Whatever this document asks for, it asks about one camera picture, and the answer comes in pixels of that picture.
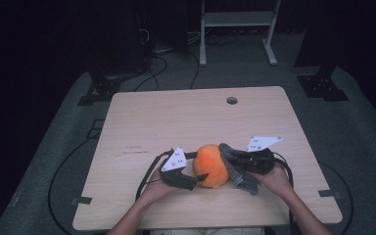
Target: white triangular tag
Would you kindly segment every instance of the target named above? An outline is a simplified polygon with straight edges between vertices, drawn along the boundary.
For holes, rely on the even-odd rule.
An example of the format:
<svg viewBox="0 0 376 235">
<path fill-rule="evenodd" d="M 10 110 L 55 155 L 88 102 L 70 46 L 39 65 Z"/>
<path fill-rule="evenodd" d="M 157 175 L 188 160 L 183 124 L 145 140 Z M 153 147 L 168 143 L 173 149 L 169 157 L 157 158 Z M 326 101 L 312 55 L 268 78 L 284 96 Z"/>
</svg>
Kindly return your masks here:
<svg viewBox="0 0 376 235">
<path fill-rule="evenodd" d="M 247 146 L 247 152 L 257 152 L 268 148 L 271 145 L 282 140 L 282 137 L 263 137 L 263 136 L 252 136 L 252 139 Z"/>
<path fill-rule="evenodd" d="M 172 169 L 183 168 L 187 166 L 187 159 L 184 151 L 178 146 L 173 154 L 169 157 L 166 164 L 162 167 L 162 171 L 169 171 Z"/>
</svg>

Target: hand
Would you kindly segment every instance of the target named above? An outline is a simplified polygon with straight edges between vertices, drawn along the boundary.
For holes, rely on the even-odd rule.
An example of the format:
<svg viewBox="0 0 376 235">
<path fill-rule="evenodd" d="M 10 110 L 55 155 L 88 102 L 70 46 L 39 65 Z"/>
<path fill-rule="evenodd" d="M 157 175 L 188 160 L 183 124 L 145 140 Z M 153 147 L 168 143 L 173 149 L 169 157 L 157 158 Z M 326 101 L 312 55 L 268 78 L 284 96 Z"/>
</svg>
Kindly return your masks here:
<svg viewBox="0 0 376 235">
<path fill-rule="evenodd" d="M 285 168 L 280 164 L 276 164 L 274 168 L 265 175 L 253 172 L 249 172 L 249 174 L 258 179 L 270 192 L 281 198 L 287 197 L 286 195 L 293 191 Z"/>
<path fill-rule="evenodd" d="M 158 167 L 149 178 L 141 197 L 147 197 L 151 203 L 154 203 L 178 190 L 180 190 L 180 188 L 169 186 L 161 180 L 160 168 Z"/>
</svg>

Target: wooden table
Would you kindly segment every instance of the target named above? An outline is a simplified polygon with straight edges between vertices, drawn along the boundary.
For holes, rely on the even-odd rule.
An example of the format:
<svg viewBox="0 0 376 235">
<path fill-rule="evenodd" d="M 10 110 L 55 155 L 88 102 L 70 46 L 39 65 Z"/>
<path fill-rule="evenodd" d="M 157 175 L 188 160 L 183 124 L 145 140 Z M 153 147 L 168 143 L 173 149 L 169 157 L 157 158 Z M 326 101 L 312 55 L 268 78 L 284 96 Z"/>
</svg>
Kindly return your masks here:
<svg viewBox="0 0 376 235">
<path fill-rule="evenodd" d="M 230 105 L 227 98 L 237 104 Z M 155 156 L 181 146 L 194 152 L 206 144 L 227 143 L 245 150 L 250 138 L 281 136 L 270 149 L 290 165 L 295 189 L 324 223 L 341 221 L 329 186 L 281 87 L 118 93 L 112 100 L 73 221 L 77 230 L 112 228 L 135 200 Z M 192 175 L 191 161 L 184 169 Z M 153 204 L 140 228 L 240 227 L 288 224 L 288 209 L 260 188 L 257 196 L 234 188 L 197 186 Z"/>
</svg>

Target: person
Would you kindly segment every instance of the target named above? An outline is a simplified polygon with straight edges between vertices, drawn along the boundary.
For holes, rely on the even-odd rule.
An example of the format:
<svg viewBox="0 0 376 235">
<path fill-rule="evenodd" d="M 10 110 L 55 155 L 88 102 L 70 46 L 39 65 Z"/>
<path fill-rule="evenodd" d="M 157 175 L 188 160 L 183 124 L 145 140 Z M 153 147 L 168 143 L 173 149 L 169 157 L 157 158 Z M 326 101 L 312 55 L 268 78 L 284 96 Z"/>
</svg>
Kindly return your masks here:
<svg viewBox="0 0 376 235">
<path fill-rule="evenodd" d="M 331 234 L 325 225 L 316 218 L 299 195 L 289 183 L 285 168 L 276 164 L 271 172 L 259 175 L 249 172 L 250 175 L 259 180 L 269 191 L 279 196 L 295 217 L 302 234 Z M 136 233 L 138 226 L 148 210 L 149 206 L 166 195 L 180 190 L 171 187 L 161 181 L 159 169 L 151 175 L 150 180 L 139 199 L 131 206 L 123 218 L 109 231 L 108 235 Z"/>
</svg>

